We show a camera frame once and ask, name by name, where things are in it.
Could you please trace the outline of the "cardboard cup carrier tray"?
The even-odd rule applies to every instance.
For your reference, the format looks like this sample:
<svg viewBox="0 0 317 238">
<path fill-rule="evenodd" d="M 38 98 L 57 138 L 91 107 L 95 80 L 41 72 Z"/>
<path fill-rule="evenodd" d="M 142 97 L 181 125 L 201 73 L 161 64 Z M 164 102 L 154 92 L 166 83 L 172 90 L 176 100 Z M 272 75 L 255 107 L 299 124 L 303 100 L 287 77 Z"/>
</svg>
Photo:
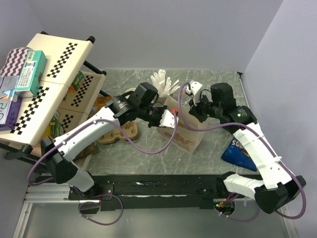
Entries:
<svg viewBox="0 0 317 238">
<path fill-rule="evenodd" d="M 138 127 L 135 121 L 129 121 L 126 124 L 124 124 L 121 128 L 131 140 L 134 140 L 138 137 Z M 102 135 L 99 139 L 97 139 L 97 142 L 105 145 L 112 144 L 117 140 L 127 141 L 127 138 L 121 130 L 115 128 L 114 130 Z"/>
</svg>

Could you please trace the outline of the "brown paper takeout bag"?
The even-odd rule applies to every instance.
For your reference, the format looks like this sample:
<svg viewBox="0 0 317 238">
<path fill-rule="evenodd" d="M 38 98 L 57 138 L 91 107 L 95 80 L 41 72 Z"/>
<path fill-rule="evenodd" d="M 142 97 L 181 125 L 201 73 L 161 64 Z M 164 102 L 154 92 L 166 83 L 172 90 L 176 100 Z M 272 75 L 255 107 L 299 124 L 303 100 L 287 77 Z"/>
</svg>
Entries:
<svg viewBox="0 0 317 238">
<path fill-rule="evenodd" d="M 179 110 L 178 107 L 178 102 L 177 100 L 173 99 L 171 96 L 168 96 L 164 102 L 164 105 L 168 106 L 168 109 L 171 111 L 171 109 L 177 109 Z M 206 121 L 203 123 L 200 123 L 197 118 L 189 114 L 189 106 L 182 106 L 182 113 L 187 121 L 187 123 L 191 127 L 203 129 L 207 128 L 209 126 L 210 118 L 207 118 Z M 161 128 L 157 127 L 157 132 L 167 138 L 168 140 L 170 139 L 172 133 L 173 133 L 173 128 Z M 173 139 L 173 144 L 177 145 L 179 148 L 183 149 L 189 154 L 193 154 L 196 148 L 199 146 L 201 143 L 203 137 L 204 137 L 205 132 L 199 132 L 199 131 L 194 131 L 189 129 L 183 122 L 182 118 L 179 118 L 179 123 L 178 123 L 178 128 L 176 135 Z"/>
</svg>

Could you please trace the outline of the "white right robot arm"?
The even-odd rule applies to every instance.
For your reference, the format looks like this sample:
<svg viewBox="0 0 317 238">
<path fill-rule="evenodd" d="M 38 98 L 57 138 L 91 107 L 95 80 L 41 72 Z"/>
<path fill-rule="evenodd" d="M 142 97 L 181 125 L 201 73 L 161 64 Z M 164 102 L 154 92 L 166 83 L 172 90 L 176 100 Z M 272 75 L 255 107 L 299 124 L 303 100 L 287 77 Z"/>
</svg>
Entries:
<svg viewBox="0 0 317 238">
<path fill-rule="evenodd" d="M 246 196 L 255 200 L 268 214 L 301 195 L 302 210 L 294 218 L 302 217 L 307 205 L 304 192 L 306 181 L 302 176 L 295 176 L 283 164 L 265 138 L 252 111 L 247 106 L 237 105 L 228 83 L 212 85 L 210 100 L 202 92 L 203 86 L 197 81 L 191 81 L 186 87 L 186 93 L 192 97 L 189 114 L 199 122 L 207 118 L 218 119 L 220 125 L 243 146 L 262 177 L 257 180 L 227 172 L 217 179 L 217 194 L 224 198 L 232 193 Z"/>
</svg>

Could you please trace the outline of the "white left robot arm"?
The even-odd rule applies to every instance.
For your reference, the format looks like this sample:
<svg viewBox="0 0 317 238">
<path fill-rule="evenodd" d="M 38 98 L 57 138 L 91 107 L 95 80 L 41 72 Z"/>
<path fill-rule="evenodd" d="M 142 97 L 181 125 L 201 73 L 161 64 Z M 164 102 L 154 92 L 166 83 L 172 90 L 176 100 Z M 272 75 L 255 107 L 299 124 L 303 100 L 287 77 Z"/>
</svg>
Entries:
<svg viewBox="0 0 317 238">
<path fill-rule="evenodd" d="M 48 136 L 42 139 L 43 161 L 53 181 L 77 187 L 86 199 L 95 198 L 98 187 L 93 177 L 80 169 L 74 158 L 102 135 L 135 119 L 148 122 L 149 127 L 173 127 L 175 116 L 166 106 L 154 106 L 157 97 L 154 86 L 140 83 L 134 91 L 113 97 L 94 116 L 68 133 L 55 139 Z"/>
</svg>

